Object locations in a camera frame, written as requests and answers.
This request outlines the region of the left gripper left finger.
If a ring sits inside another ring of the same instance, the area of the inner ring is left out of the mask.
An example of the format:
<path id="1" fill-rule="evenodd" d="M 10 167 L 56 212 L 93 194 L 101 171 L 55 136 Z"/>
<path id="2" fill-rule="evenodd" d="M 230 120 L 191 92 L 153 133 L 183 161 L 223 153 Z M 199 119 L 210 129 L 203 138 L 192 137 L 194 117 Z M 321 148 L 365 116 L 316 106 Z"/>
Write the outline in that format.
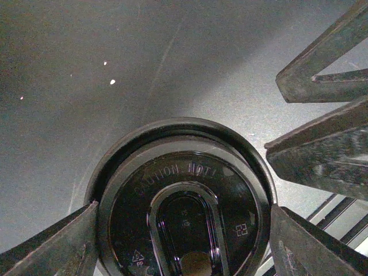
<path id="1" fill-rule="evenodd" d="M 93 275 L 98 202 L 1 253 L 1 275 Z"/>

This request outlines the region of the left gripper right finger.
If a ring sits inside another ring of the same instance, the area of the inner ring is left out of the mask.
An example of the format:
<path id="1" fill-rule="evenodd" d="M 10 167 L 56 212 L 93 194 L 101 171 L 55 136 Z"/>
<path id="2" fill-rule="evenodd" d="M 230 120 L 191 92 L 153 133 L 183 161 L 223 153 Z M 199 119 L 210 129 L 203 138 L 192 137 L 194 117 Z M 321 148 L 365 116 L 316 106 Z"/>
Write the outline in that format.
<path id="1" fill-rule="evenodd" d="M 277 204 L 270 247 L 278 275 L 367 275 L 366 256 Z"/>

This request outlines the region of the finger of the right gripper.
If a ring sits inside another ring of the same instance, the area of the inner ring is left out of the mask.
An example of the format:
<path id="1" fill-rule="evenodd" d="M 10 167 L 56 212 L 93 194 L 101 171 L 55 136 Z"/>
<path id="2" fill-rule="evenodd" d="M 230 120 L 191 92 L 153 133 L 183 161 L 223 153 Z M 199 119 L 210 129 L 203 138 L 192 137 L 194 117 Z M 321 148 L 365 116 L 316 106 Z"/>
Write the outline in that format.
<path id="1" fill-rule="evenodd" d="M 356 1 L 275 79 L 287 103 L 350 102 L 367 94 L 367 69 L 321 71 L 367 38 L 367 1 Z"/>
<path id="2" fill-rule="evenodd" d="M 264 145 L 289 182 L 367 200 L 367 97 L 362 96 Z"/>

